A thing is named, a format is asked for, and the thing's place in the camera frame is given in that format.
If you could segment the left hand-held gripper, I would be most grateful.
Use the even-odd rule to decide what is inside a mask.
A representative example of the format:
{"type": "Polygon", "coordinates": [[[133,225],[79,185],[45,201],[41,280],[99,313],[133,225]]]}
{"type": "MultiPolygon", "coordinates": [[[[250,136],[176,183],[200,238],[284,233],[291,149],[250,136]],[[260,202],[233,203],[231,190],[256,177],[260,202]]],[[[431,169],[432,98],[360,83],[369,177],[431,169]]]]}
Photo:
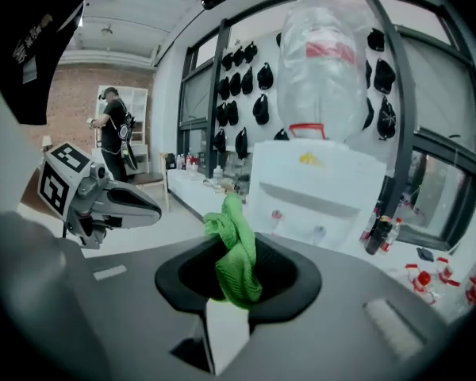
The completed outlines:
{"type": "Polygon", "coordinates": [[[99,249],[108,229],[151,226],[162,217],[161,208],[143,191],[111,181],[103,164],[69,142],[44,154],[37,193],[88,249],[99,249]],[[121,214],[118,205],[145,210],[121,214]]]}

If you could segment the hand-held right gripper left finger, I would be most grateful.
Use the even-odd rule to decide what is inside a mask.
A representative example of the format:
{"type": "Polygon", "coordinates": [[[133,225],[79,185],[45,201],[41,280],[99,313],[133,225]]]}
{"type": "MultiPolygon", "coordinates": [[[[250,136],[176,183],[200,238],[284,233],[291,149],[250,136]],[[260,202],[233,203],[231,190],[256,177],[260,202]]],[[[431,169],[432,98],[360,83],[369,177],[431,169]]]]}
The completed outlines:
{"type": "Polygon", "coordinates": [[[88,259],[0,214],[2,379],[212,380],[202,321],[155,288],[156,249],[88,259]]]}

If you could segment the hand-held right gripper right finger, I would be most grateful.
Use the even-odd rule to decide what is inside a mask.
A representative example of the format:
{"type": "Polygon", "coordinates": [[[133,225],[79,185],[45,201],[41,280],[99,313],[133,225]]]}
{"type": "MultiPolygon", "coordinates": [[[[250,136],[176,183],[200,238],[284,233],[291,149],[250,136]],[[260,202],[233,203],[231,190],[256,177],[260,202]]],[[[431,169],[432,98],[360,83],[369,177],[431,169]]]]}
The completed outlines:
{"type": "Polygon", "coordinates": [[[260,325],[221,374],[223,380],[409,380],[448,333],[441,316],[397,280],[347,254],[259,234],[311,260],[322,277],[312,305],[287,323],[260,325]],[[423,342],[401,360],[364,306],[388,301],[423,342]]]}

